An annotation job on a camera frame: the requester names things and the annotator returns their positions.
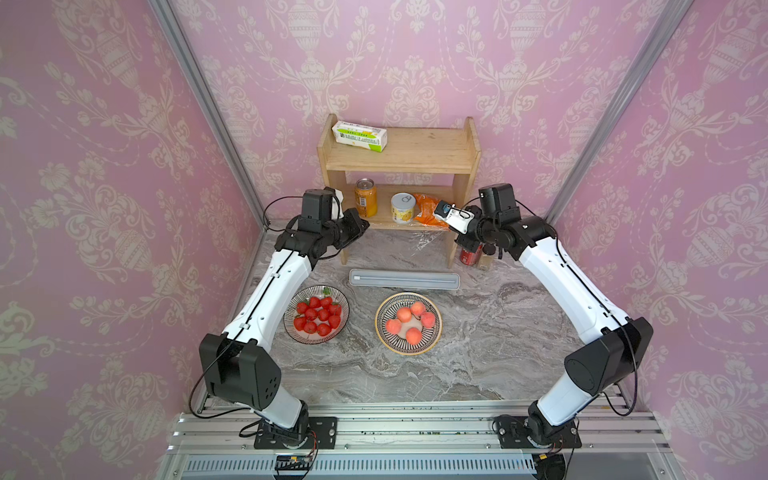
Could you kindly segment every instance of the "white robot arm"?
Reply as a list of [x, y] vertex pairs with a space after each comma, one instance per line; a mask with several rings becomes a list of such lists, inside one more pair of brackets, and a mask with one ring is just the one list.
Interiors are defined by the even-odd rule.
[[573, 418], [610, 384], [632, 372], [645, 354], [653, 329], [645, 318], [631, 319], [611, 302], [564, 251], [554, 228], [541, 218], [521, 218], [510, 184], [479, 191], [482, 209], [441, 202], [435, 216], [458, 233], [469, 251], [509, 252], [530, 270], [560, 304], [584, 347], [567, 356], [565, 372], [528, 408], [529, 438], [550, 445]]
[[200, 344], [208, 392], [254, 410], [285, 445], [303, 442], [309, 417], [306, 403], [280, 385], [272, 341], [291, 299], [327, 247], [341, 250], [367, 230], [357, 210], [341, 211], [342, 201], [342, 193], [331, 188], [304, 194], [301, 215], [277, 238], [270, 265], [243, 309], [221, 335], [208, 334]]

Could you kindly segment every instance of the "cable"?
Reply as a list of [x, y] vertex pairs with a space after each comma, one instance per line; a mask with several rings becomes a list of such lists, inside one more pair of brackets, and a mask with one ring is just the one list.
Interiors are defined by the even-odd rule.
[[248, 410], [247, 407], [240, 407], [237, 409], [225, 410], [221, 413], [217, 413], [216, 415], [202, 416], [199, 413], [195, 412], [194, 409], [192, 408], [192, 397], [194, 396], [194, 391], [197, 390], [197, 386], [200, 385], [200, 382], [203, 381], [203, 378], [205, 378], [205, 374], [208, 373], [208, 370], [210, 370], [210, 367], [216, 365], [216, 362], [218, 362], [219, 359], [224, 355], [224, 353], [226, 353], [227, 350], [229, 350], [230, 347], [234, 345], [235, 340], [237, 340], [237, 337], [240, 336], [242, 332], [243, 332], [243, 329], [240, 329], [240, 331], [237, 332], [237, 335], [235, 335], [232, 341], [221, 350], [221, 353], [219, 353], [219, 355], [213, 360], [213, 362], [211, 362], [210, 365], [205, 370], [203, 370], [203, 373], [200, 375], [200, 378], [197, 379], [197, 381], [194, 383], [194, 386], [192, 387], [192, 391], [190, 392], [190, 398], [187, 401], [187, 406], [190, 408], [190, 412], [192, 412], [192, 415], [194, 415], [196, 418], [203, 419], [203, 420], [215, 419], [216, 417], [221, 417], [222, 415], [226, 415], [227, 413], [239, 412], [240, 410]]
[[315, 465], [315, 458], [317, 458], [317, 434], [315, 434], [314, 430], [310, 430], [310, 433], [312, 434], [312, 437], [314, 437], [315, 439], [315, 444], [312, 447], [312, 450], [310, 450], [310, 454], [307, 456], [312, 457], [312, 460], [310, 460], [310, 464], [308, 465], [306, 472], [304, 472], [304, 475], [301, 475], [301, 478], [299, 480], [304, 480], [307, 474], [310, 473], [310, 470], [312, 470], [313, 465]]
[[[576, 434], [574, 435], [574, 438], [578, 437], [578, 426], [579, 419], [576, 419]], [[576, 442], [574, 442], [574, 446], [571, 448], [571, 454], [568, 456], [568, 463], [565, 464], [565, 473], [563, 474], [563, 480], [565, 480], [568, 477], [568, 469], [571, 467], [571, 460], [574, 458], [574, 451], [576, 450]]]
[[520, 206], [521, 206], [521, 207], [525, 208], [525, 209], [526, 209], [526, 210], [527, 210], [527, 211], [528, 211], [528, 212], [529, 212], [531, 215], [533, 215], [534, 217], [538, 217], [538, 215], [537, 215], [537, 214], [534, 214], [534, 213], [533, 213], [533, 210], [531, 210], [530, 208], [526, 207], [526, 206], [525, 206], [525, 204], [524, 204], [524, 203], [522, 203], [520, 200], [518, 200], [518, 199], [516, 199], [516, 198], [515, 198], [515, 201], [516, 201], [518, 204], [520, 204]]
[[464, 204], [464, 207], [462, 207], [462, 210], [464, 210], [467, 207], [467, 205], [471, 204], [475, 200], [480, 200], [480, 197], [475, 197], [475, 198], [471, 199], [469, 202], [467, 202], [466, 204]]
[[[525, 208], [534, 217], [538, 216], [533, 213], [533, 210], [526, 207], [525, 204], [523, 204], [520, 200], [515, 199], [515, 201], [518, 204], [520, 204], [521, 207]], [[619, 415], [622, 417], [629, 416], [634, 411], [634, 407], [637, 405], [637, 360], [634, 358], [634, 349], [632, 348], [632, 342], [629, 340], [629, 335], [627, 334], [627, 330], [624, 328], [624, 325], [622, 325], [621, 322], [618, 321], [616, 316], [614, 316], [614, 314], [611, 313], [611, 311], [601, 302], [598, 296], [594, 294], [592, 289], [590, 289], [589, 286], [587, 286], [586, 282], [584, 282], [582, 278], [576, 274], [574, 269], [571, 268], [571, 265], [569, 265], [568, 262], [565, 261], [565, 257], [563, 257], [563, 253], [560, 251], [560, 234], [558, 233], [557, 229], [554, 228], [554, 226], [550, 225], [550, 227], [552, 228], [552, 231], [554, 231], [554, 246], [555, 248], [557, 248], [558, 255], [560, 256], [560, 260], [562, 260], [563, 265], [568, 267], [571, 273], [573, 273], [574, 276], [578, 279], [578, 281], [581, 282], [581, 285], [590, 293], [590, 295], [594, 297], [595, 300], [598, 301], [598, 303], [600, 303], [600, 306], [603, 307], [603, 310], [610, 313], [611, 318], [614, 319], [617, 325], [619, 325], [621, 332], [624, 334], [624, 339], [627, 340], [627, 345], [629, 346], [629, 353], [632, 355], [632, 367], [634, 369], [634, 392], [632, 393], [632, 406], [627, 410], [626, 413], [619, 413], [619, 411], [616, 410], [613, 404], [611, 403], [611, 399], [608, 398], [608, 394], [605, 391], [603, 391], [603, 393], [605, 394], [605, 399], [608, 401], [608, 405], [611, 407], [611, 410], [613, 410], [616, 415]]]
[[240, 429], [240, 432], [237, 434], [237, 436], [239, 436], [242, 439], [247, 439], [249, 437], [253, 437], [253, 436], [257, 435], [260, 432], [259, 429], [256, 429], [255, 432], [251, 432], [251, 433], [243, 433], [243, 432], [245, 432], [246, 430], [248, 430], [252, 426], [259, 425], [261, 423], [261, 420], [262, 419], [258, 419], [258, 420], [256, 420], [253, 423], [249, 423], [248, 425], [245, 425], [242, 429]]
[[[278, 267], [278, 269], [277, 269], [277, 271], [276, 271], [275, 273], [279, 273], [279, 272], [280, 272], [280, 270], [281, 270], [281, 269], [282, 269], [282, 268], [285, 266], [285, 264], [288, 262], [288, 259], [289, 259], [289, 258], [290, 258], [292, 255], [293, 255], [293, 251], [292, 251], [291, 253], [289, 253], [289, 254], [288, 254], [288, 257], [286, 257], [286, 259], [285, 259], [285, 260], [283, 260], [283, 262], [280, 264], [280, 267]], [[254, 306], [253, 306], [253, 310], [251, 310], [251, 312], [250, 312], [250, 315], [249, 315], [249, 316], [248, 316], [248, 318], [246, 319], [245, 323], [248, 323], [248, 322], [250, 322], [250, 319], [253, 317], [253, 312], [255, 312], [255, 311], [256, 311], [256, 308], [258, 308], [259, 304], [261, 303], [261, 300], [264, 298], [264, 295], [266, 295], [266, 291], [270, 289], [270, 285], [272, 285], [272, 282], [273, 282], [274, 280], [275, 280], [275, 277], [273, 276], [273, 277], [270, 279], [269, 283], [268, 283], [268, 284], [266, 285], [266, 287], [264, 288], [264, 291], [261, 293], [261, 296], [259, 297], [258, 301], [256, 302], [256, 305], [254, 305]], [[236, 409], [226, 410], [226, 411], [224, 411], [224, 412], [220, 412], [220, 413], [217, 413], [216, 415], [202, 416], [202, 415], [200, 415], [199, 413], [195, 412], [195, 411], [194, 411], [194, 409], [192, 408], [192, 398], [194, 397], [194, 392], [195, 392], [195, 390], [197, 390], [197, 386], [198, 386], [198, 385], [200, 385], [200, 382], [202, 382], [202, 381], [203, 381], [203, 378], [205, 378], [205, 374], [206, 374], [206, 373], [208, 373], [208, 370], [210, 370], [210, 367], [212, 367], [212, 366], [216, 365], [216, 362], [218, 362], [218, 361], [219, 361], [219, 359], [220, 359], [220, 358], [221, 358], [221, 357], [224, 355], [224, 353], [226, 353], [226, 352], [227, 352], [227, 351], [230, 349], [230, 347], [231, 347], [232, 345], [234, 345], [234, 344], [235, 344], [235, 340], [237, 340], [237, 337], [239, 337], [239, 336], [240, 336], [240, 334], [241, 334], [242, 332], [244, 332], [244, 331], [245, 331], [245, 329], [244, 329], [244, 328], [242, 328], [242, 327], [240, 327], [240, 331], [239, 331], [239, 332], [237, 332], [237, 334], [235, 335], [235, 337], [234, 337], [234, 338], [232, 338], [232, 340], [229, 342], [229, 344], [227, 344], [227, 346], [225, 346], [225, 347], [224, 347], [224, 348], [221, 350], [221, 353], [219, 353], [219, 354], [216, 356], [216, 358], [213, 360], [213, 362], [211, 362], [211, 363], [210, 363], [210, 365], [209, 365], [209, 366], [207, 366], [207, 367], [205, 368], [205, 370], [203, 370], [203, 373], [202, 373], [202, 374], [200, 374], [200, 378], [199, 378], [199, 379], [197, 379], [197, 381], [194, 383], [194, 386], [192, 387], [192, 391], [190, 392], [190, 396], [189, 396], [189, 399], [187, 400], [187, 406], [189, 407], [189, 409], [190, 409], [190, 412], [192, 412], [192, 415], [194, 415], [194, 416], [195, 416], [195, 418], [198, 418], [198, 419], [203, 419], [203, 420], [208, 420], [208, 419], [215, 419], [216, 417], [221, 417], [222, 415], [226, 415], [227, 413], [232, 413], [232, 412], [239, 412], [240, 410], [248, 410], [248, 409], [250, 409], [249, 407], [239, 407], [239, 408], [236, 408]]]
[[266, 206], [266, 208], [264, 208], [264, 212], [263, 212], [263, 214], [262, 214], [262, 217], [261, 217], [261, 221], [262, 221], [262, 223], [264, 224], [264, 226], [266, 227], [266, 229], [267, 229], [267, 230], [272, 230], [273, 232], [282, 232], [283, 230], [285, 230], [284, 228], [283, 228], [282, 230], [275, 230], [274, 228], [270, 228], [270, 224], [271, 224], [271, 222], [270, 222], [270, 219], [268, 219], [268, 218], [266, 217], [266, 211], [267, 211], [267, 210], [268, 210], [270, 207], [272, 207], [272, 204], [274, 204], [274, 203], [275, 203], [275, 202], [277, 202], [278, 200], [282, 200], [282, 199], [284, 199], [284, 198], [303, 198], [303, 197], [298, 197], [298, 196], [296, 196], [296, 195], [287, 195], [287, 196], [285, 196], [285, 197], [280, 197], [280, 198], [277, 198], [277, 199], [275, 199], [275, 200], [272, 200], [272, 201], [270, 202], [270, 204], [269, 204], [269, 205], [267, 205], [267, 206]]
[[336, 255], [338, 255], [339, 253], [341, 253], [341, 250], [339, 250], [338, 252], [334, 253], [333, 255], [329, 255], [327, 257], [320, 257], [318, 260], [330, 260], [330, 259], [334, 258]]

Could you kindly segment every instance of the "snack bag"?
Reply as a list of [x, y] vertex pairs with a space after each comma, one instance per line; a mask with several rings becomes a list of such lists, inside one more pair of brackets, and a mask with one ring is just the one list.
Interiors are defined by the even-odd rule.
[[416, 221], [424, 225], [448, 229], [446, 222], [435, 218], [435, 208], [437, 208], [440, 199], [427, 194], [413, 194], [413, 197], [416, 199], [416, 206], [420, 210], [419, 214], [416, 215]]

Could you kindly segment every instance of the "red can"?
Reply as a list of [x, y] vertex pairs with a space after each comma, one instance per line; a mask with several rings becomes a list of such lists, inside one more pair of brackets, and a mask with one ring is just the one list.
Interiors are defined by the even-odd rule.
[[459, 256], [459, 260], [462, 261], [465, 265], [472, 266], [478, 262], [478, 258], [480, 258], [480, 252], [482, 250], [482, 245], [478, 247], [478, 251], [476, 252], [470, 252], [469, 250], [466, 250], [462, 248], [462, 254]]

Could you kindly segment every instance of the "floral wallpaper pattern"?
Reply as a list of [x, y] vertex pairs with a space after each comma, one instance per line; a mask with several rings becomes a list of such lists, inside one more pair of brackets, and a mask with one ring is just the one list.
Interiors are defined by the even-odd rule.
[[149, 4], [1, 3], [0, 151], [0, 478], [151, 478], [259, 229]]
[[[477, 184], [510, 181], [543, 213], [666, 0], [172, 4], [264, 202], [322, 186], [316, 145], [329, 112], [400, 127], [472, 116]], [[348, 181], [365, 176], [452, 180]], [[296, 205], [271, 209], [289, 218]]]
[[768, 468], [767, 132], [768, 2], [694, 2], [561, 221], [692, 480]]

